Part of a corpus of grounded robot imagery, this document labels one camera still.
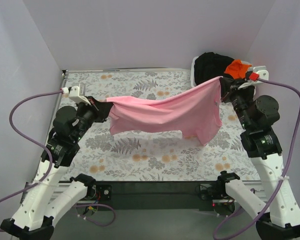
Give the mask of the floral patterned table mat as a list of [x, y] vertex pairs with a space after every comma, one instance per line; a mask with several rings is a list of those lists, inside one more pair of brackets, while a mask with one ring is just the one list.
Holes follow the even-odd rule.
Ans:
[[[162, 100], [191, 88], [190, 71], [180, 69], [71, 72], [65, 85], [77, 84], [84, 84], [85, 93], [98, 101], [115, 96]], [[244, 181], [258, 181], [232, 106], [222, 103], [219, 109], [222, 127], [207, 145], [180, 131], [111, 135], [109, 122], [95, 123], [79, 142], [63, 180], [83, 173], [98, 181], [213, 181], [228, 171]]]

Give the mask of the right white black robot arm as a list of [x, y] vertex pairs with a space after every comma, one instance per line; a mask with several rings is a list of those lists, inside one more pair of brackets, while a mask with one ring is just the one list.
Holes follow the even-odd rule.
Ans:
[[262, 240], [292, 240], [300, 237], [300, 207], [291, 189], [287, 171], [300, 124], [300, 103], [287, 161], [272, 126], [280, 119], [279, 103], [269, 95], [254, 98], [255, 87], [245, 86], [245, 79], [221, 77], [221, 100], [231, 103], [244, 129], [241, 143], [260, 177], [267, 202], [260, 200], [235, 173], [222, 171], [217, 178], [217, 195], [237, 201], [252, 222], [231, 240], [252, 226]]

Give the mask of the black t-shirt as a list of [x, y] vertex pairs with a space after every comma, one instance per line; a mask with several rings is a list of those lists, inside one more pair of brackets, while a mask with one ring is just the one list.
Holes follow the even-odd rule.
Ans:
[[205, 52], [194, 61], [193, 78], [196, 87], [193, 93], [206, 94], [220, 101], [235, 83], [243, 83], [251, 64], [240, 59]]

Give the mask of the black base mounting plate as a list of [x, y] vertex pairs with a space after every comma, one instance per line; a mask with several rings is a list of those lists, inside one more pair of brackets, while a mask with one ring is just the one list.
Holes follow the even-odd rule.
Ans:
[[212, 211], [234, 203], [216, 181], [98, 181], [84, 200], [115, 210]]

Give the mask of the white plastic laundry basket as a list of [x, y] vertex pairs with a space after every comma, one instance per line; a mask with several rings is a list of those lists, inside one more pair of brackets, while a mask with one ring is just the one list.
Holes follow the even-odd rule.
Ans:
[[225, 70], [235, 59], [229, 56], [220, 55], [214, 52], [205, 52], [193, 59], [191, 65], [190, 82], [192, 87], [198, 86], [216, 77], [226, 77], [233, 79], [225, 74]]

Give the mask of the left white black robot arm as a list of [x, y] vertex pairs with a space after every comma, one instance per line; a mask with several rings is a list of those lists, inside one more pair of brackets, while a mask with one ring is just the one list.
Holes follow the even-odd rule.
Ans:
[[81, 199], [96, 196], [96, 180], [81, 173], [70, 179], [70, 186], [56, 199], [52, 195], [80, 150], [79, 141], [94, 123], [107, 120], [113, 103], [89, 96], [76, 107], [56, 111], [48, 140], [40, 157], [33, 187], [15, 214], [4, 219], [0, 229], [20, 240], [49, 240], [60, 219]]

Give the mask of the orange t-shirt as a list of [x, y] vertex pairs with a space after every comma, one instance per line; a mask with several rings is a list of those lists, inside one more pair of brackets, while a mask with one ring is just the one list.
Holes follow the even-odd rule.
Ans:
[[244, 79], [250, 67], [252, 67], [251, 64], [245, 64], [240, 59], [235, 59], [226, 67], [224, 73], [230, 75], [233, 79]]

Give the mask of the pink t-shirt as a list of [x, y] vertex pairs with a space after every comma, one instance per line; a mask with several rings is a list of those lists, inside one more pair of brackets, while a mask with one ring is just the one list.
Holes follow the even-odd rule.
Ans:
[[109, 112], [112, 135], [127, 131], [181, 131], [183, 137], [197, 137], [204, 146], [222, 126], [219, 77], [163, 100], [116, 96], [106, 101], [113, 104]]

